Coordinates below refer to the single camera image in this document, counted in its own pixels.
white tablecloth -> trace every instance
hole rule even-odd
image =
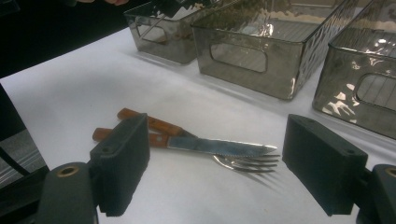
[[[370,155],[394,164],[395,141],[314,111],[320,69],[291,102],[138,52],[129,30],[1,79],[50,169],[88,161],[96,127],[115,127],[124,107],[200,137],[259,143],[281,154],[288,114],[315,119]],[[122,217],[100,223],[355,223],[327,217],[281,161],[275,173],[244,175],[210,156],[153,148]]]

transparent container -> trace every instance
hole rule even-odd
[[[200,71],[291,100],[326,57],[329,40],[351,20],[357,2],[233,2],[192,23]]]
[[[196,51],[191,23],[223,5],[223,0],[196,2],[166,15],[152,2],[125,11],[124,17],[137,49],[177,63],[194,60]]]
[[[313,107],[396,139],[396,1],[372,1],[329,44]]]

wooden handle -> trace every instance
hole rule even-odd
[[[139,115],[139,112],[133,111],[128,108],[123,108],[117,117],[119,119],[128,119],[131,117],[134,117],[136,115]],[[184,130],[174,124],[165,122],[160,119],[155,119],[150,116],[148,116],[148,126],[150,127],[151,130],[157,131],[159,133],[166,133],[167,135],[170,136],[179,136],[181,135]]]
[[[107,138],[110,133],[111,129],[106,128],[97,128],[93,132],[92,139],[100,142]],[[169,135],[166,134],[157,134],[157,133],[150,133],[148,135],[149,145],[151,147],[167,147],[168,146]]]
[[[169,135],[150,133],[148,136],[149,145],[151,147],[167,147]]]
[[[92,139],[94,141],[100,142],[100,141],[104,140],[105,138],[107,138],[110,135],[111,131],[113,131],[113,130],[105,129],[105,128],[97,128],[93,132]]]

metal blade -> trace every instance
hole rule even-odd
[[[263,145],[191,137],[170,137],[168,147],[229,157],[260,157],[276,150]]]

dark background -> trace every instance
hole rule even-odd
[[[123,12],[148,1],[68,7],[58,0],[16,0],[20,10],[0,17],[0,78],[126,28]]]

